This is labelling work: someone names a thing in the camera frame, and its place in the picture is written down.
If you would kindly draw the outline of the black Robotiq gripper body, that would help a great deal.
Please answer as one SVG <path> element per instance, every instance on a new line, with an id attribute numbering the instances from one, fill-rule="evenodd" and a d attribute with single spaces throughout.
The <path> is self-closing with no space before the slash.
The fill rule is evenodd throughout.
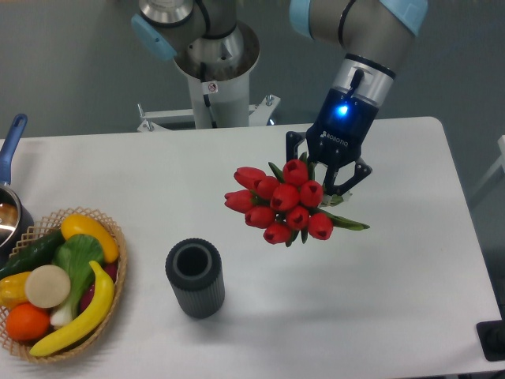
<path id="1" fill-rule="evenodd" d="M 309 159 L 337 168 L 361 157 L 361 146 L 378 108 L 330 89 L 316 121 L 307 130 Z"/>

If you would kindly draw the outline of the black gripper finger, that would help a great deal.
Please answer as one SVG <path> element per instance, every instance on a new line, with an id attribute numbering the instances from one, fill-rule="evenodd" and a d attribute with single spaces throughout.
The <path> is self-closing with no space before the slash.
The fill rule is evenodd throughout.
<path id="1" fill-rule="evenodd" d="M 323 202 L 348 201 L 352 190 L 372 173 L 372 167 L 362 158 L 337 168 L 328 166 L 324 176 Z"/>
<path id="2" fill-rule="evenodd" d="M 288 131 L 286 133 L 286 161 L 300 159 L 302 162 L 308 161 L 308 153 L 303 152 L 298 155 L 299 146 L 306 140 L 306 132 Z"/>

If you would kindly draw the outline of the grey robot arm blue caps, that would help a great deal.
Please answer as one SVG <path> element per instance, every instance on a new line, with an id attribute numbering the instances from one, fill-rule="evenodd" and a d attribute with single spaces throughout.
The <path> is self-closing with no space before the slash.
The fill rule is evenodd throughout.
<path id="1" fill-rule="evenodd" d="M 254 31 L 233 1 L 141 1 L 131 25 L 158 59 L 174 61 L 189 83 L 199 129 L 248 126 L 249 74 L 259 55 Z M 335 43 L 346 55 L 312 126 L 286 135 L 286 156 L 307 144 L 309 162 L 326 168 L 329 196 L 371 174 L 361 146 L 415 40 L 425 1 L 292 1 L 299 34 Z"/>

